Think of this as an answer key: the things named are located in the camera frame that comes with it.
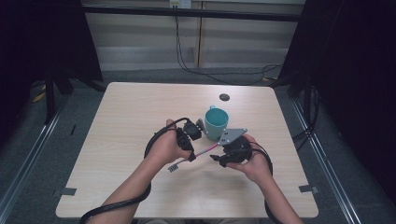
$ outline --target aluminum rail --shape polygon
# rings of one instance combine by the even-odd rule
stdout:
[[[308,124],[304,119],[304,111],[302,106],[300,105],[300,102],[298,102],[297,100],[293,100],[292,103],[297,113],[297,116],[301,124],[303,125],[303,128],[307,129]],[[309,141],[317,156],[320,167],[322,168],[323,173],[326,175],[326,178],[329,181],[329,184],[332,188],[335,198],[337,199],[337,202],[340,205],[341,210],[343,211],[346,217],[346,221],[351,224],[357,224],[357,223],[361,224],[361,220],[359,219],[355,206],[353,205],[352,201],[350,201],[347,192],[344,190],[340,180],[337,177],[337,174],[332,168],[332,164],[327,158],[327,155],[321,143],[319,142],[317,135],[314,132],[310,134]]]
[[[292,14],[268,14],[253,12],[165,8],[165,7],[115,7],[106,5],[83,4],[81,6],[55,5],[55,4],[32,4],[30,9],[35,10],[61,10],[70,12],[125,14],[125,15],[148,15],[148,16],[178,16],[196,18],[237,19],[252,21],[299,21],[300,15]]]
[[[29,177],[29,174],[32,173],[35,163],[37,162],[41,152],[43,151],[45,145],[47,144],[53,129],[55,128],[60,114],[64,109],[64,106],[67,103],[68,98],[64,97],[59,109],[54,114],[52,120],[44,126],[41,130],[40,135],[38,136],[35,144],[33,145],[32,149],[30,150],[29,155],[27,156],[26,160],[24,161],[21,169],[18,171],[16,176],[14,177],[12,183],[8,187],[6,193],[3,195],[0,201],[0,224],[6,223],[8,215],[10,214],[12,207],[14,206],[15,202],[18,200],[23,187]]]

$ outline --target teal mug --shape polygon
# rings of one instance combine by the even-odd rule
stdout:
[[[206,137],[212,141],[219,141],[221,134],[228,124],[228,114],[214,105],[205,114]]]

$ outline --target person's hand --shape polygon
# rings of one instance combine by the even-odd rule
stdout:
[[[173,120],[168,119],[166,125],[172,123]],[[177,145],[176,138],[176,125],[169,128],[169,130],[164,133],[157,141],[154,142],[148,158],[157,161],[161,166],[173,162],[179,158],[188,158],[191,151],[182,150]]]
[[[252,148],[260,149],[252,136],[244,134],[244,137],[249,141]],[[245,164],[228,162],[227,167],[244,173],[247,178],[256,184],[267,178],[272,178],[267,159],[256,151],[253,151],[250,160]]]

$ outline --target wooden table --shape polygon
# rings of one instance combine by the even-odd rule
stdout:
[[[222,93],[231,99],[221,101]],[[108,85],[66,185],[77,189],[76,194],[62,196],[57,216],[81,217],[100,206],[142,161],[147,142],[167,119],[195,122],[211,105],[228,112],[228,128],[247,128],[267,150],[274,178],[297,214],[317,216],[312,193],[299,190],[308,183],[271,88],[152,83]],[[199,152],[213,142],[203,137],[192,144]],[[222,147],[181,163],[173,173],[164,167],[135,217],[267,217],[259,188],[244,174],[219,166],[209,154],[222,155]]]

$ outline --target wall outlet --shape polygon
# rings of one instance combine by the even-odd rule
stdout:
[[[180,8],[180,0],[169,0],[170,8]]]
[[[169,0],[169,7],[191,9],[191,0]]]

